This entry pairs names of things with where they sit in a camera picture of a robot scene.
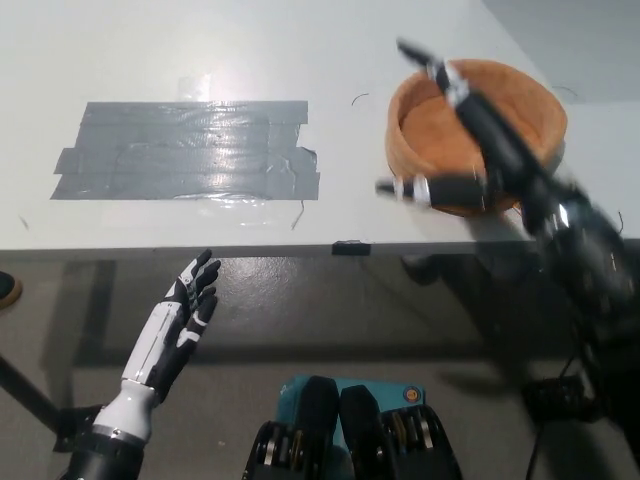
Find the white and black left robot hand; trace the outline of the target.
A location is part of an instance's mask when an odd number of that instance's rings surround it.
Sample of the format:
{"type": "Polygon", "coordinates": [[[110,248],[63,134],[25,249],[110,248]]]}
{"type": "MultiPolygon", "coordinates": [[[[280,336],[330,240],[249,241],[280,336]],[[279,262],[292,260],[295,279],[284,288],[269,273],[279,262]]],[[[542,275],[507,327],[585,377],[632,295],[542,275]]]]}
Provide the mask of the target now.
{"type": "Polygon", "coordinates": [[[122,378],[151,391],[154,405],[165,401],[213,317],[220,266],[211,250],[201,252],[156,303],[138,336],[122,378]]]}

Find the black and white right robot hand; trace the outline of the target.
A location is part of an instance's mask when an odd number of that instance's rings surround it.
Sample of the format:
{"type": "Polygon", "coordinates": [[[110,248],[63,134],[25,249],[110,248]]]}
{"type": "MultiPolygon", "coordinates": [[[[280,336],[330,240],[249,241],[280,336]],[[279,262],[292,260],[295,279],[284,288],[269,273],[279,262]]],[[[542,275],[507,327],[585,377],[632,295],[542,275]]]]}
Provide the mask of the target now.
{"type": "Polygon", "coordinates": [[[483,155],[487,179],[413,175],[377,182],[378,194],[429,208],[489,207],[506,194],[521,205],[554,278],[585,310],[605,317],[639,305],[639,273],[618,230],[577,187],[554,178],[491,101],[450,62],[400,39],[398,50],[435,82],[483,155]]]}

